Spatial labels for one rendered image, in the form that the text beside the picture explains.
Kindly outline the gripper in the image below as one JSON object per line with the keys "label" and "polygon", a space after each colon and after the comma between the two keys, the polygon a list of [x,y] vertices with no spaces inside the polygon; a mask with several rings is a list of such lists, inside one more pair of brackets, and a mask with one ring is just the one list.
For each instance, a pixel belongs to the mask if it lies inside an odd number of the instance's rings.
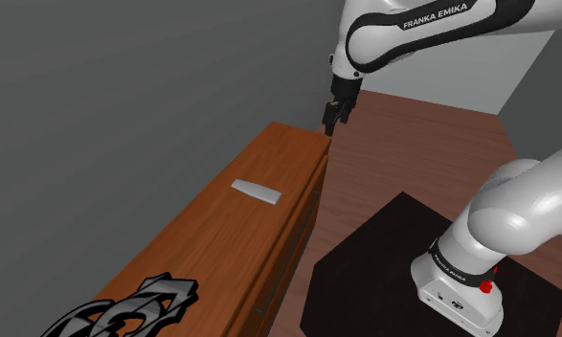
{"label": "gripper", "polygon": [[327,136],[333,135],[338,119],[342,124],[348,122],[349,114],[356,105],[362,83],[362,78],[344,79],[337,75],[332,77],[330,92],[334,101],[326,104],[322,118],[324,133]]}

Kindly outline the flat grey remote control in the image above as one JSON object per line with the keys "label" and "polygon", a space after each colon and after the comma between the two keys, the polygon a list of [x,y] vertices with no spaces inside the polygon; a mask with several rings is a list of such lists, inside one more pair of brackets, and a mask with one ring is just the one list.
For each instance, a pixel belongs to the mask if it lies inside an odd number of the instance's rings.
{"label": "flat grey remote control", "polygon": [[271,205],[276,205],[282,196],[280,191],[272,190],[265,186],[240,179],[236,179],[232,183],[231,187]]}

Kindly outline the brown wooden chest of drawers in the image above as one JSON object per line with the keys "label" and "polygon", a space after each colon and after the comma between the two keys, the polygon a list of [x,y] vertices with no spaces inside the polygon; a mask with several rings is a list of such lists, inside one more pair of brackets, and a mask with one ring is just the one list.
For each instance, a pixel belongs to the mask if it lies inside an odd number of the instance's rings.
{"label": "brown wooden chest of drawers", "polygon": [[[198,281],[198,301],[157,337],[265,337],[313,229],[330,140],[271,123],[99,293],[119,301],[147,277]],[[231,187],[256,183],[276,205]]]}

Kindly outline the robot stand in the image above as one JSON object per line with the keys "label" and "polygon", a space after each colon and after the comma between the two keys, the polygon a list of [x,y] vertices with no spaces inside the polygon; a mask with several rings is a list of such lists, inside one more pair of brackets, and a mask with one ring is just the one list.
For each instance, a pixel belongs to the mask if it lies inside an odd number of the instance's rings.
{"label": "robot stand", "polygon": [[[410,266],[450,220],[402,192],[316,262],[306,337],[472,337],[416,293]],[[504,322],[495,337],[556,337],[562,289],[511,258],[497,268]]]}

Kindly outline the black and grey sculpture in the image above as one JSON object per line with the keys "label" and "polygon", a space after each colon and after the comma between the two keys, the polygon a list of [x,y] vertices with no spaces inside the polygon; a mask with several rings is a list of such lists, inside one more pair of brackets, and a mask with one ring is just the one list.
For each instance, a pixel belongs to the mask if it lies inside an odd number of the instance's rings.
{"label": "black and grey sculpture", "polygon": [[169,272],[143,280],[131,295],[96,300],[63,315],[40,337],[157,337],[178,324],[198,301],[198,281],[175,279]]}

